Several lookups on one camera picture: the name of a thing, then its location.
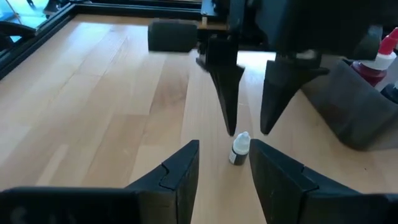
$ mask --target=small dropper bottle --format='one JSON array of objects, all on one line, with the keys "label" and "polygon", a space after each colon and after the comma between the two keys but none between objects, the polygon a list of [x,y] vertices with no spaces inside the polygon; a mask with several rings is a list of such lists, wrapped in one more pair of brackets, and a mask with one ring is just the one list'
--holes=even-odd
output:
[{"label": "small dropper bottle", "polygon": [[232,145],[229,161],[236,166],[240,166],[246,160],[250,148],[250,135],[247,131],[239,134]]}]

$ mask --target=white bottle cap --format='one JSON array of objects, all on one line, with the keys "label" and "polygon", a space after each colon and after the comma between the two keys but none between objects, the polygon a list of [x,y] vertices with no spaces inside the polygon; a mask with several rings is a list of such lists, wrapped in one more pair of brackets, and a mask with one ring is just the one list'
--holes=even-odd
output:
[{"label": "white bottle cap", "polygon": [[393,61],[396,59],[397,55],[393,52],[389,55],[383,55],[378,53],[374,61],[361,61],[363,65],[368,68],[383,71],[388,69]]},{"label": "white bottle cap", "polygon": [[246,155],[250,148],[250,135],[247,131],[239,134],[234,140],[232,148],[236,154]]}]

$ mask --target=metal frame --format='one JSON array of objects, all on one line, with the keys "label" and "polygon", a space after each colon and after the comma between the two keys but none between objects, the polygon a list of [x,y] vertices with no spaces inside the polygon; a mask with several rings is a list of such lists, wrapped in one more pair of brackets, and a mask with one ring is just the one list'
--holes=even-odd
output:
[{"label": "metal frame", "polygon": [[[130,16],[148,18],[202,20],[201,4],[184,1],[158,0],[118,0],[123,4],[67,4],[37,29],[34,37],[22,37],[10,49],[0,52],[0,80],[16,68],[28,56],[35,52],[49,38],[78,14],[105,16]],[[223,21],[217,16],[208,17],[209,21]],[[198,40],[205,40],[212,34],[224,34],[225,30],[199,29]]]}]

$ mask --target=wooden table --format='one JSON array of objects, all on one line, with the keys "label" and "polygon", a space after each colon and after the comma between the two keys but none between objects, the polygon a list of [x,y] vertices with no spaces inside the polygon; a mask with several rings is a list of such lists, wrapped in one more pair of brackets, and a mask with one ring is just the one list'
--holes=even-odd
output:
[{"label": "wooden table", "polygon": [[[228,161],[209,74],[190,55],[149,54],[148,19],[80,15],[0,82],[0,188],[124,187],[200,140],[192,223],[265,223],[249,161]],[[269,136],[259,128],[266,60],[241,52],[237,133],[360,192],[398,192],[398,151],[344,147],[301,92]]]}]

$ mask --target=red bottle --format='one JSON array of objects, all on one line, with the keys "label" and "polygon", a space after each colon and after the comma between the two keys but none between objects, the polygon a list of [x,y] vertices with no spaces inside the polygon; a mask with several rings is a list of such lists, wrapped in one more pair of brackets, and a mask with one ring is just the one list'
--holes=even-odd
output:
[{"label": "red bottle", "polygon": [[351,67],[370,85],[376,86],[387,75],[388,67],[396,59],[394,48],[397,44],[398,27],[382,40],[374,61],[355,61]]}]

